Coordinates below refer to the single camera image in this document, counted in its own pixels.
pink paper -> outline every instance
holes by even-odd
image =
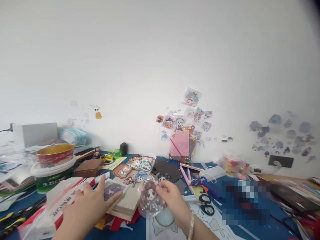
[[[188,156],[189,155],[189,131],[177,131],[174,138],[170,141],[171,156]]]

hand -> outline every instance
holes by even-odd
[[[83,239],[121,197],[122,191],[104,201],[105,180],[103,175],[95,191],[88,182],[84,183],[83,193],[76,191],[74,204],[63,209],[63,222],[53,239]]]
[[[156,191],[168,205],[177,225],[187,235],[190,229],[191,210],[183,200],[178,187],[172,182],[163,181],[156,187]]]

red bowl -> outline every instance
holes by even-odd
[[[70,161],[73,157],[73,144],[60,144],[37,151],[41,167],[54,167]]]

right hand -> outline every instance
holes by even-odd
[[[185,234],[188,234],[191,221],[191,210],[183,200],[178,187],[172,182],[163,181],[159,182],[156,191],[168,205],[177,225]]]

white wall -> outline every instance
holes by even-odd
[[[164,156],[169,143],[156,133],[155,118],[166,107],[182,109],[190,86],[203,93],[199,106],[214,111],[208,136],[234,138],[198,148],[196,160],[211,161],[231,148],[272,170],[263,152],[251,149],[251,121],[265,124],[292,110],[320,139],[313,17],[298,0],[1,0],[0,128],[65,126],[68,117],[88,113],[86,130],[106,149],[125,141],[130,153]],[[89,104],[101,108],[102,119]],[[1,143],[12,139],[0,133]],[[316,148],[318,160],[305,164],[293,155],[293,168],[278,174],[318,175]]]

